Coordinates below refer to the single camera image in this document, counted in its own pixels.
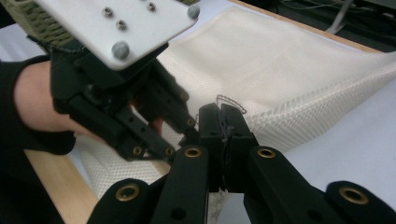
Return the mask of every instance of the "cloth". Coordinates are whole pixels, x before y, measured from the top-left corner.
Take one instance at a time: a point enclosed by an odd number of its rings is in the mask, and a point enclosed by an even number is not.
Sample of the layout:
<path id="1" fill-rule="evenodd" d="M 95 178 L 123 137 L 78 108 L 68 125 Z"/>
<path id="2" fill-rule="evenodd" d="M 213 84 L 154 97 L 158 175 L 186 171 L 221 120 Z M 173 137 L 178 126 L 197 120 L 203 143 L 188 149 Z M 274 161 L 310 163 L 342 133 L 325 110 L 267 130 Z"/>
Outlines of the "cloth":
<path id="1" fill-rule="evenodd" d="M 347 49 L 236 7 L 159 59 L 188 91 L 191 114 L 227 96 L 246 109 L 260 144 L 283 152 L 325 133 L 396 77 L 396 52 Z"/>

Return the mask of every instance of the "metal plate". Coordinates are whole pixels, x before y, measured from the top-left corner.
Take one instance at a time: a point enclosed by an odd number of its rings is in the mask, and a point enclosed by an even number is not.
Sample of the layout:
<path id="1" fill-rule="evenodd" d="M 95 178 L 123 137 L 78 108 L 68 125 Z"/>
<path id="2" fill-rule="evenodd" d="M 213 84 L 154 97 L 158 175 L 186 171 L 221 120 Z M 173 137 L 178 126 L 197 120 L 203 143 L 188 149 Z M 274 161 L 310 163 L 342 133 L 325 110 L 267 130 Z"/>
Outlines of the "metal plate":
<path id="1" fill-rule="evenodd" d="M 35 1 L 113 70 L 122 70 L 196 23 L 188 7 L 175 0 Z M 112 16 L 105 15 L 106 7 Z M 118 21 L 126 28 L 118 27 Z M 118 42 L 129 49 L 123 59 L 113 55 Z"/>

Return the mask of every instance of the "hand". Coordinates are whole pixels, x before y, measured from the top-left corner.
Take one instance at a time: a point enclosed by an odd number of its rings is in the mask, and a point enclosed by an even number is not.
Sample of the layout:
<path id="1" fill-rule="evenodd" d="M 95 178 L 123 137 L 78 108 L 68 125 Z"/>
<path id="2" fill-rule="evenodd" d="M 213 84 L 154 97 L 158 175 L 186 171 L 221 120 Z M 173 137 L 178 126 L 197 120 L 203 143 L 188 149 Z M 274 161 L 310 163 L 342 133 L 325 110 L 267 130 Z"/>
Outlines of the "hand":
<path id="1" fill-rule="evenodd" d="M 14 101 L 21 120 L 33 130 L 72 131 L 100 139 L 70 119 L 69 115 L 54 110 L 50 94 L 50 62 L 35 63 L 23 69 L 15 85 Z M 149 126 L 161 133 L 162 124 L 161 119 L 156 119 Z"/>

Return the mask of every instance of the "white surface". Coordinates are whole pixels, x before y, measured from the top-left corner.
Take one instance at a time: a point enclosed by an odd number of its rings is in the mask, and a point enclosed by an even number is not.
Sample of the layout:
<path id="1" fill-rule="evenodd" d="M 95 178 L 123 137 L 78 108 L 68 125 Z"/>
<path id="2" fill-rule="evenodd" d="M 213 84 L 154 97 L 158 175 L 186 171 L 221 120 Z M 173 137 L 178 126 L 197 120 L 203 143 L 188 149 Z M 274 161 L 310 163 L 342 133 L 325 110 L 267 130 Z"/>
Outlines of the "white surface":
<path id="1" fill-rule="evenodd" d="M 200 19 L 205 22 L 230 3 L 202 0 L 200 5 Z M 40 53 L 36 45 L 25 39 L 18 26 L 0 30 L 1 60 L 23 60 Z M 335 180 L 354 181 L 396 209 L 395 90 L 396 81 L 392 81 L 321 137 L 291 150 L 286 156 L 319 189 Z M 240 196 L 231 196 L 224 205 L 219 223 L 248 223 L 245 208 L 237 203 L 241 202 Z"/>
<path id="2" fill-rule="evenodd" d="M 66 30 L 83 43 L 104 64 L 121 70 L 162 46 L 169 39 L 195 24 L 188 16 L 188 7 L 176 0 L 36 0 Z M 155 10 L 148 10 L 148 3 Z M 102 10 L 110 7 L 114 16 L 105 17 Z M 127 28 L 116 27 L 118 20 Z M 127 43 L 130 53 L 120 60 L 113 56 L 115 43 Z"/>

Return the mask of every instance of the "mesh textile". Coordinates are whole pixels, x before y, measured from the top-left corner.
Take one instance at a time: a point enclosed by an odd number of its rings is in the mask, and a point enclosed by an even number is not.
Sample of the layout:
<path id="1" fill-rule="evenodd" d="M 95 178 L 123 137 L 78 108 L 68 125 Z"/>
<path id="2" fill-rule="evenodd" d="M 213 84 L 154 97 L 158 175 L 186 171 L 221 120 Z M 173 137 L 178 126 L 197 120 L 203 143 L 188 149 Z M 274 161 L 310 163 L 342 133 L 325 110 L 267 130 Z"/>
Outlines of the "mesh textile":
<path id="1" fill-rule="evenodd" d="M 192 115 L 218 94 L 230 97 L 247 110 L 245 119 L 260 144 L 283 152 L 325 133 L 396 76 L 396 53 L 348 49 L 236 7 L 171 42 L 159 60 L 190 94 Z M 180 140 L 168 126 L 163 137 L 174 146 Z M 81 143 L 99 197 L 119 179 L 150 183 L 166 172 L 163 164 L 125 162 L 103 145 Z M 212 196 L 209 223 L 216 222 L 226 198 Z"/>

